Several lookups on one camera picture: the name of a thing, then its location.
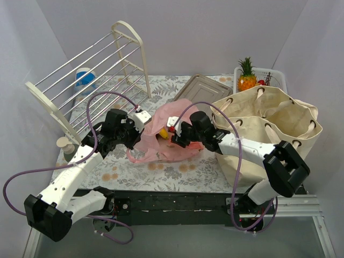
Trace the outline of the pink plastic grocery bag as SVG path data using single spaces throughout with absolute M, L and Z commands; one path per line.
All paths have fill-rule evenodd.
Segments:
M 144 156 L 138 158 L 132 155 L 132 151 L 127 149 L 126 155 L 132 163 L 147 163 L 153 161 L 177 162 L 197 155 L 204 149 L 200 142 L 192 142 L 186 148 L 171 142 L 171 139 L 158 139 L 156 135 L 162 129 L 167 129 L 166 124 L 169 117 L 178 117 L 189 105 L 188 99 L 179 99 L 159 107 L 152 120 L 145 126 L 141 140 L 134 146 L 135 151 L 143 153 Z

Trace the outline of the beige canvas tote bag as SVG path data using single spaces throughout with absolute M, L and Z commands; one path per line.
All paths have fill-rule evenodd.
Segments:
M 213 103 L 215 127 L 265 144 L 284 140 L 306 158 L 323 128 L 318 109 L 279 88 L 256 86 Z

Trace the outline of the toy pineapple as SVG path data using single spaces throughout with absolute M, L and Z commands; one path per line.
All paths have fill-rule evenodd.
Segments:
M 253 73 L 253 66 L 251 57 L 246 57 L 244 60 L 239 60 L 240 77 L 238 79 L 238 90 L 244 91 L 253 88 L 257 83 L 256 75 Z

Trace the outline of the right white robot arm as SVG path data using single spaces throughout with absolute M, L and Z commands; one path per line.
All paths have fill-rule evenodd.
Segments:
M 173 134 L 173 143 L 186 148 L 192 142 L 220 155 L 237 156 L 265 169 L 267 179 L 253 184 L 234 203 L 238 212 L 257 213 L 263 204 L 276 196 L 292 197 L 310 169 L 291 143 L 265 144 L 253 140 L 238 140 L 227 130 L 214 127 L 203 111 L 191 114 L 190 122 L 169 117 L 167 128 Z

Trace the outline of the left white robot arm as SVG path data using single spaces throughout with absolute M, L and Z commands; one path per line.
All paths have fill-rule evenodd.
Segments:
M 76 153 L 53 182 L 37 196 L 29 195 L 24 201 L 28 224 L 58 242 L 73 223 L 93 212 L 108 215 L 114 210 L 114 193 L 104 187 L 96 187 L 82 197 L 75 192 L 88 175 L 103 162 L 117 145 L 133 149 L 141 140 L 144 127 L 151 120 L 144 110 L 128 114 L 119 109 L 107 112 L 105 121 L 92 127 L 82 140 Z

